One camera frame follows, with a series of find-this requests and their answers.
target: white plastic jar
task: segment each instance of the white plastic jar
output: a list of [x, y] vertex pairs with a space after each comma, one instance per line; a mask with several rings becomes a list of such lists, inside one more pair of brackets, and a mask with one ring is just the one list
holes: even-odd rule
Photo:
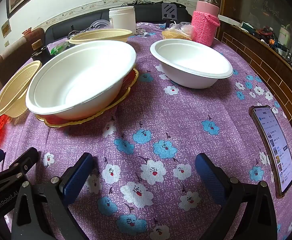
[[134, 6], [123, 6], [109, 9], [109, 21], [114, 29], [125, 29], [136, 33]]

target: phone case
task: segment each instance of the phone case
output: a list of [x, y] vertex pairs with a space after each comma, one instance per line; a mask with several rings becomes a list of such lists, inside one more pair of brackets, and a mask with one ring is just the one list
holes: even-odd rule
[[254, 109], [255, 108], [265, 108], [265, 107], [268, 107], [269, 109], [271, 109], [270, 106], [251, 106], [250, 109], [249, 109], [249, 115], [253, 119], [253, 121], [254, 121], [254, 123], [255, 123], [255, 125], [257, 127], [257, 130], [259, 131], [259, 134], [261, 135], [261, 138], [262, 138], [262, 141], [264, 143], [264, 146], [265, 146], [265, 149], [266, 149], [268, 158], [270, 160], [272, 172], [273, 172], [273, 175], [274, 175], [276, 197], [277, 198], [282, 198], [282, 197], [284, 197], [285, 193], [289, 190], [289, 188], [292, 186], [292, 181], [289, 183], [289, 185], [287, 186], [287, 188], [282, 192], [281, 191], [280, 175], [278, 174], [278, 171], [277, 171], [277, 168], [276, 168], [276, 160], [275, 160], [275, 158], [273, 156], [273, 153], [272, 153], [272, 150], [271, 150], [271, 146], [269, 144], [269, 141], [267, 140], [267, 135], [265, 134], [265, 132], [264, 132], [264, 130], [262, 128], [262, 125], [260, 124], [260, 122], [259, 122], [259, 120], [258, 120], [258, 118], [257, 118], [257, 116], [256, 116], [256, 114], [254, 112]]

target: beige plastic bowl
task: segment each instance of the beige plastic bowl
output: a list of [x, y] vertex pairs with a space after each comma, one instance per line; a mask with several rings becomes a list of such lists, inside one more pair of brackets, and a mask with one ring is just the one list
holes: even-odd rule
[[0, 93], [0, 115], [18, 117], [27, 110], [26, 92], [41, 66], [39, 60], [33, 61], [12, 76]]
[[82, 44], [90, 41], [123, 41], [127, 42], [133, 32], [124, 29], [101, 29], [85, 33], [79, 33], [71, 37], [68, 41], [71, 44]]

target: phone screen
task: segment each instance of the phone screen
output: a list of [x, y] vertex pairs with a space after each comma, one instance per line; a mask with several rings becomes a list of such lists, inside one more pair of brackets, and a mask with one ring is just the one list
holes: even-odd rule
[[284, 134], [278, 124], [273, 112], [269, 107], [254, 108], [274, 156], [281, 191], [284, 192], [292, 181], [292, 157]]

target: gold tray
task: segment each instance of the gold tray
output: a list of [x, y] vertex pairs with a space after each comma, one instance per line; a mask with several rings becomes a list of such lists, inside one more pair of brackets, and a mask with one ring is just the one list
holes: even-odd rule
[[88, 118], [85, 118], [82, 120], [77, 120], [77, 121], [74, 121], [74, 120], [71, 121], [71, 120], [61, 119], [61, 118], [56, 117], [54, 115], [35, 114], [35, 117], [39, 121], [44, 122], [45, 125], [47, 125], [48, 127], [51, 127], [51, 128], [62, 128], [62, 127], [69, 126], [69, 125], [78, 125], [78, 124], [88, 122], [88, 121], [100, 116], [105, 111], [109, 110], [110, 108], [113, 108], [114, 106], [118, 105], [121, 101], [123, 101], [128, 96], [128, 94], [130, 92], [130, 88], [136, 83], [138, 76], [139, 76], [138, 70], [133, 68], [128, 73], [128, 75], [124, 77], [123, 85], [122, 85], [118, 95], [110, 103], [110, 105], [107, 106], [106, 108], [102, 109], [98, 113], [94, 114], [93, 116], [88, 117]]

